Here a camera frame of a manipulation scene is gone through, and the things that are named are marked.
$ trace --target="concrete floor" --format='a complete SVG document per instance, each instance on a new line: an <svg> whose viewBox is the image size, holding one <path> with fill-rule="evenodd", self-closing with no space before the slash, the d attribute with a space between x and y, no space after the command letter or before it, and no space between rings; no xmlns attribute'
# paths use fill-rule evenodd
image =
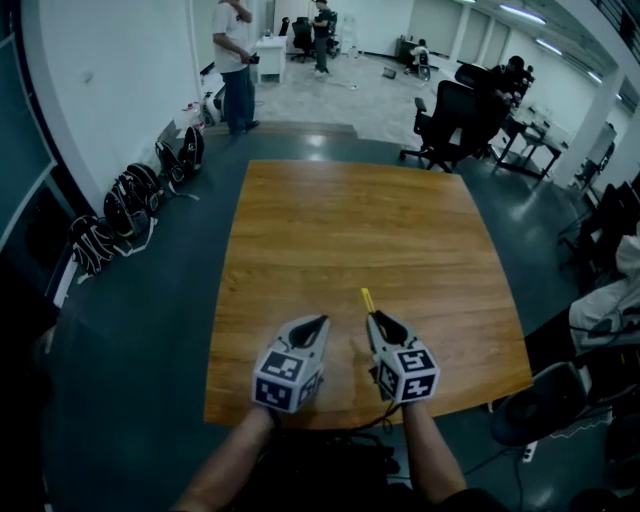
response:
<svg viewBox="0 0 640 512"><path fill-rule="evenodd" d="M166 510L228 429L202 421L213 314L227 240L250 159L330 159L416 166L399 146L366 140L249 134L209 138L198 194L169 201L149 248L117 259L74 286L47 366L52 400L43 417L45 476L54 509ZM558 270L556 233L581 205L554 185L475 160L458 169L483 216L525 332L578 296ZM497 452L479 408L437 418L463 469ZM400 428L394 446L407 475ZM525 510L561 508L581 489L607 483L606 429L547 439L521 469ZM513 458L469 477L515 510Z"/></svg>
<svg viewBox="0 0 640 512"><path fill-rule="evenodd" d="M413 133L414 98L424 99L432 111L437 76L425 84L404 75L394 60L376 56L329 59L332 76L326 80L314 76L315 61L303 64L288 57L286 66L282 83L267 77L257 84L256 119L349 124L361 139L420 147L420 137ZM382 76L385 67L398 72L394 80Z"/></svg>

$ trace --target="white cabinet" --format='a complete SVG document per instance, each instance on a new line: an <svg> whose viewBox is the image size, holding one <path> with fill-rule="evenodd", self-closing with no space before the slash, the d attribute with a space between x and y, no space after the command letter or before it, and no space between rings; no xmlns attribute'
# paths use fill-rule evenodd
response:
<svg viewBox="0 0 640 512"><path fill-rule="evenodd" d="M256 43L256 52L260 56L258 80L264 75L278 75L280 82L287 63L287 37L263 37Z"/></svg>

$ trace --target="black backpack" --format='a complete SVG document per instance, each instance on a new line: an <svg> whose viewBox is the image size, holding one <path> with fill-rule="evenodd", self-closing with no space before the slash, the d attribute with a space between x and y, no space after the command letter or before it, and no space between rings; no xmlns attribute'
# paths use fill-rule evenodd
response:
<svg viewBox="0 0 640 512"><path fill-rule="evenodd" d="M69 227L67 241L73 250L73 261L87 271L78 283L99 274L115 256L113 231L96 217L84 215L76 219Z"/></svg>
<svg viewBox="0 0 640 512"><path fill-rule="evenodd" d="M178 153L178 160L182 162L187 177L193 176L200 170L204 139L197 128L190 126L184 136L184 144Z"/></svg>
<svg viewBox="0 0 640 512"><path fill-rule="evenodd" d="M191 147L189 150L189 146L187 144L187 136L190 141L192 141ZM176 192L175 187L178 185L182 185L186 182L196 171L196 166L200 168L200 161L202 160L202 151L204 150L204 142L202 141L202 135L195 128L190 127L187 130L187 135L185 135L185 145L180 150L180 155L185 158L187 165L182 163L178 157L171 149L171 146L166 142L158 141L156 142L156 155L158 155L158 159L160 160L160 164L162 165L162 174L167 177L167 184L169 185L169 189L175 196L185 196L190 197L196 201L200 201L198 196L194 196L193 194L179 194Z"/></svg>
<svg viewBox="0 0 640 512"><path fill-rule="evenodd" d="M124 176L135 183L135 186L129 187L129 190L147 213L149 215L156 213L164 202L164 190L153 169L144 164L131 164L124 172Z"/></svg>
<svg viewBox="0 0 640 512"><path fill-rule="evenodd" d="M145 193L137 180L121 174L104 198L104 216L116 234L125 240L135 240L151 224L151 217L139 199Z"/></svg>

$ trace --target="cable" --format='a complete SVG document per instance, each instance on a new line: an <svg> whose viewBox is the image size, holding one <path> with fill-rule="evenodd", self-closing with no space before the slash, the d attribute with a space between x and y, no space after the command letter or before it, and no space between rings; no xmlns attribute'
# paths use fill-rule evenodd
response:
<svg viewBox="0 0 640 512"><path fill-rule="evenodd" d="M370 421L369 423L366 423L366 424L364 424L364 425L362 425L360 427L355 427L355 428L349 429L349 430L347 430L347 432L358 432L360 430L366 430L368 428L375 427L378 423L382 423L384 425L383 428L385 429L385 431L384 431L385 434L389 434L391 432L391 430L387 431L386 428L388 426L390 429L393 429L393 425L388 420L388 418L389 418L389 416L393 416L399 408L400 408L400 404L396 405L396 403L392 401L389 404L389 407L387 407L386 412L382 416L380 416L379 418L376 418L375 420Z"/></svg>
<svg viewBox="0 0 640 512"><path fill-rule="evenodd" d="M519 493L518 512L522 512L522 508L524 506L524 487L522 486L522 479L520 478L519 462L520 462L520 455L518 455L514 459L514 472L516 475L516 482L518 483L518 493Z"/></svg>
<svg viewBox="0 0 640 512"><path fill-rule="evenodd" d="M488 459L483 460L480 464L478 464L477 466L472 467L471 469L467 470L464 472L464 476L470 475L471 473L474 473L476 471L478 471L479 469L482 469L483 467L485 467L487 464L489 464L490 462L493 462L494 460L496 460L498 457L501 457L503 455L507 455L509 453L513 453L515 450L514 448L503 448L502 450L500 450L498 453L494 453L491 457L489 457Z"/></svg>

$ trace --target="hand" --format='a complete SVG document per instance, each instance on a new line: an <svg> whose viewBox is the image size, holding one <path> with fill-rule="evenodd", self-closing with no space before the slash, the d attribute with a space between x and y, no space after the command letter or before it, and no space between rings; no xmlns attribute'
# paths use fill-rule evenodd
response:
<svg viewBox="0 0 640 512"><path fill-rule="evenodd" d="M243 64L251 64L251 55L245 50L242 50L238 55L240 55L240 61Z"/></svg>

